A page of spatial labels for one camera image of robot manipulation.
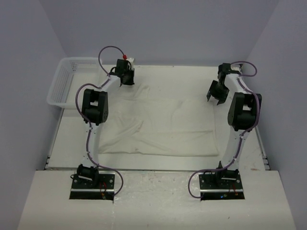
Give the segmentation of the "cream white t shirt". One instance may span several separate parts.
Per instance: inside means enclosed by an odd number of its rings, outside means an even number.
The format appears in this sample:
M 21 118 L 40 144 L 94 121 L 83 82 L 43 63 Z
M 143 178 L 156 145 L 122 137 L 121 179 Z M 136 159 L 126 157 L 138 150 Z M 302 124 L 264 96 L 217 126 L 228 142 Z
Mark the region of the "cream white t shirt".
M 219 154 L 214 108 L 204 95 L 150 96 L 150 87 L 122 86 L 111 94 L 100 154 L 211 157 Z

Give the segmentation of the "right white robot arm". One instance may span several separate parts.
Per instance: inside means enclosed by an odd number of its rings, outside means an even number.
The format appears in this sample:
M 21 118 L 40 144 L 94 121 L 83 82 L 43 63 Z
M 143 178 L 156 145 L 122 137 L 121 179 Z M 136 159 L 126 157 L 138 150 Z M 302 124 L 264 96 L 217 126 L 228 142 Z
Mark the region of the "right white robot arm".
M 250 64 L 255 73 L 245 75 L 234 64 Z M 243 77 L 254 77 L 258 70 L 250 62 L 236 61 L 223 63 L 218 66 L 217 79 L 213 80 L 207 92 L 207 100 L 214 98 L 217 105 L 226 102 L 228 94 L 232 93 L 227 122 L 230 126 L 230 135 L 225 154 L 216 169 L 209 170 L 215 173 L 214 183 L 219 188 L 225 188 L 231 183 L 227 171 L 238 173 L 239 158 L 244 143 L 250 133 L 259 123 L 262 95 L 253 92 L 242 80 Z

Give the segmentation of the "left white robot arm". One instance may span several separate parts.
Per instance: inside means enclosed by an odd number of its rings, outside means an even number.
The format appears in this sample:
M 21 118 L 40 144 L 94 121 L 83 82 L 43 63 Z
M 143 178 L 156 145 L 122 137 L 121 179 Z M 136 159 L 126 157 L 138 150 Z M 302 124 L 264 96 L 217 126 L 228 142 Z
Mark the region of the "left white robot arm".
M 123 55 L 116 66 L 106 72 L 106 80 L 100 86 L 82 85 L 76 93 L 77 112 L 87 125 L 85 155 L 77 168 L 77 176 L 89 188 L 99 185 L 99 168 L 110 170 L 98 163 L 98 144 L 103 124 L 108 118 L 108 96 L 122 85 L 134 85 L 134 58 Z

